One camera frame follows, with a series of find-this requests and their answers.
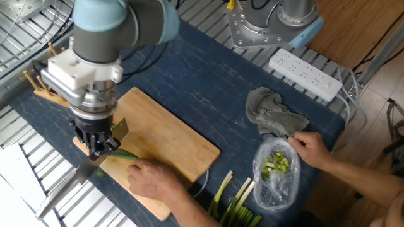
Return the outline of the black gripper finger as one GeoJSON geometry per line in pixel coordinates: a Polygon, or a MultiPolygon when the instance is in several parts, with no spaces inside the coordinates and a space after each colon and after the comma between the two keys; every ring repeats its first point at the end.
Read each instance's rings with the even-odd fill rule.
{"type": "Polygon", "coordinates": [[[98,140],[97,133],[85,132],[76,128],[73,142],[82,152],[85,152],[91,160],[95,161],[101,157],[101,142],[98,140]]]}
{"type": "Polygon", "coordinates": [[[97,155],[111,154],[121,145],[121,142],[112,136],[111,131],[98,132],[96,136],[97,155]]]}

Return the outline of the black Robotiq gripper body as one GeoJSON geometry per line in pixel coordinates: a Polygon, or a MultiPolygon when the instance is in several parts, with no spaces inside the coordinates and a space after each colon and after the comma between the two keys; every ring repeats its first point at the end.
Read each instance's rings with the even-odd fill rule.
{"type": "Polygon", "coordinates": [[[110,128],[113,124],[113,116],[107,118],[89,120],[76,116],[69,124],[75,128],[77,133],[110,133],[110,128]]]}

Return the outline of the person's left hand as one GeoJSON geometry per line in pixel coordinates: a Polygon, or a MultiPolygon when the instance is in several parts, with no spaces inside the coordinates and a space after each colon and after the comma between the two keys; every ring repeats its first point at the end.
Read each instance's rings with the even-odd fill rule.
{"type": "Polygon", "coordinates": [[[127,172],[129,189],[136,195],[167,202],[169,197],[186,193],[177,177],[160,163],[137,159],[127,172]]]}

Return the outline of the person's right hand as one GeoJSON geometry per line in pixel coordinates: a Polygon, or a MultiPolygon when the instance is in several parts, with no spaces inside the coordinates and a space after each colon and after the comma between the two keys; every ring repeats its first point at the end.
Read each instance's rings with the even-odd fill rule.
{"type": "Polygon", "coordinates": [[[335,160],[317,132],[296,132],[288,142],[311,167],[326,171],[335,160]]]}

